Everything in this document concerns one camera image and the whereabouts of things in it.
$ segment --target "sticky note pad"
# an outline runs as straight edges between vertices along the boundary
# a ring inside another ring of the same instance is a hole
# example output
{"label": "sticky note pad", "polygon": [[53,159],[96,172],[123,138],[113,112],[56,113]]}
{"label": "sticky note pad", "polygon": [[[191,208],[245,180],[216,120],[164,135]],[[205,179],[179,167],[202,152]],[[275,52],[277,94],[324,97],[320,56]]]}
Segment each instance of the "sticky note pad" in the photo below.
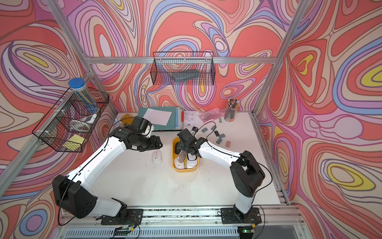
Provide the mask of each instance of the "sticky note pad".
{"label": "sticky note pad", "polygon": [[84,140],[85,140],[85,138],[83,138],[79,135],[73,135],[68,141],[66,141],[63,144],[63,146],[69,150],[75,151],[81,146],[81,144],[84,142]]}
{"label": "sticky note pad", "polygon": [[133,120],[134,120],[134,117],[129,114],[125,114],[124,116],[121,117],[121,121],[125,125],[130,125],[133,122]]}

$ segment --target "colorful patterned wall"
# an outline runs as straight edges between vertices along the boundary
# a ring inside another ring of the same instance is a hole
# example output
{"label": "colorful patterned wall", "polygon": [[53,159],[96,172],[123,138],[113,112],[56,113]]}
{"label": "colorful patterned wall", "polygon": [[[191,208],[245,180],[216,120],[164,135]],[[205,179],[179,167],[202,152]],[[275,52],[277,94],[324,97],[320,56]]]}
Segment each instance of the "colorful patterned wall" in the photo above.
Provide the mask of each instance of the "colorful patterned wall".
{"label": "colorful patterned wall", "polygon": [[[73,49],[41,0],[0,1],[1,172],[31,138],[40,119],[84,75]],[[106,109],[83,153],[41,145],[0,198],[0,239],[47,238],[57,225],[52,179],[78,167],[105,140]]]}
{"label": "colorful patterned wall", "polygon": [[382,238],[382,2],[313,2],[257,117],[314,238]]}
{"label": "colorful patterned wall", "polygon": [[140,107],[181,106],[189,111],[225,108],[227,99],[238,98],[240,110],[253,109],[270,64],[227,64],[226,77],[216,73],[207,86],[153,86],[150,64],[96,64],[98,74],[119,112],[137,112]]}
{"label": "colorful patterned wall", "polygon": [[[212,50],[219,57],[276,56],[295,0],[88,0],[63,6],[88,56],[152,56],[154,51]],[[150,64],[97,64],[95,71],[118,111],[182,106],[225,108],[241,100],[252,110],[269,70],[264,64],[219,64],[214,86],[152,86]]]}

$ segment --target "pencil holder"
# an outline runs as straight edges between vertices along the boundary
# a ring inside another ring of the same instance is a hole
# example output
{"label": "pencil holder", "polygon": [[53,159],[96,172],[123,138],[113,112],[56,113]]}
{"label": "pencil holder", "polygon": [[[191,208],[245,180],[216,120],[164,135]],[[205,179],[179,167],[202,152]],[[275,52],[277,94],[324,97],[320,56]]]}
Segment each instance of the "pencil holder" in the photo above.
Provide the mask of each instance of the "pencil holder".
{"label": "pencil holder", "polygon": [[85,109],[91,113],[97,113],[99,110],[98,104],[94,99],[92,93],[90,93],[88,87],[85,85],[85,82],[81,78],[73,78],[69,81],[70,88],[74,91],[77,97],[82,101],[85,106]]}
{"label": "pencil holder", "polygon": [[232,122],[235,119],[235,114],[238,111],[238,108],[239,108],[238,106],[231,107],[229,104],[227,104],[227,108],[224,114],[224,120],[228,122]]}

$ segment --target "wire basket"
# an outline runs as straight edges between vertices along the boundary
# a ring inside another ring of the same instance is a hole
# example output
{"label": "wire basket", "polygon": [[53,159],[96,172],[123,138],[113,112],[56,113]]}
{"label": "wire basket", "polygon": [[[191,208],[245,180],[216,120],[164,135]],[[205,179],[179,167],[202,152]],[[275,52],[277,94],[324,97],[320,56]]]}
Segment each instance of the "wire basket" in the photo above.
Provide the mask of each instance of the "wire basket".
{"label": "wire basket", "polygon": [[214,53],[153,52],[151,66],[153,85],[213,85]]}
{"label": "wire basket", "polygon": [[[77,95],[72,94],[48,126],[44,130],[38,130],[42,132],[40,135],[37,135],[36,128],[42,120],[32,133],[57,152],[81,153],[92,135],[102,112],[109,103],[109,95],[107,93],[94,88],[89,88],[89,91],[93,94],[98,104],[99,110],[97,113],[89,113]],[[85,120],[86,117],[92,119],[92,123],[87,123],[89,120]]]}

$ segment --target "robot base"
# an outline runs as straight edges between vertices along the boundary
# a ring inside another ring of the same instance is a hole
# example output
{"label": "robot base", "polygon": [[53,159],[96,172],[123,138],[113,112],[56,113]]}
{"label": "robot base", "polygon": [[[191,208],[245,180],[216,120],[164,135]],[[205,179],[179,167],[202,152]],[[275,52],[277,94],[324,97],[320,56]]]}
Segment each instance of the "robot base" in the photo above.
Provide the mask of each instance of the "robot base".
{"label": "robot base", "polygon": [[243,215],[244,219],[242,221],[239,221],[237,219],[235,212],[236,213],[239,213],[239,212],[237,212],[237,209],[235,207],[221,208],[220,211],[222,213],[223,224],[252,223],[252,224],[258,225],[261,223],[260,211],[258,208],[255,208],[255,207],[252,207],[245,215]]}
{"label": "robot base", "polygon": [[101,225],[128,225],[133,223],[132,221],[138,221],[138,225],[141,224],[143,209],[124,209],[124,212],[126,212],[126,217],[100,216],[96,220],[102,219]]}

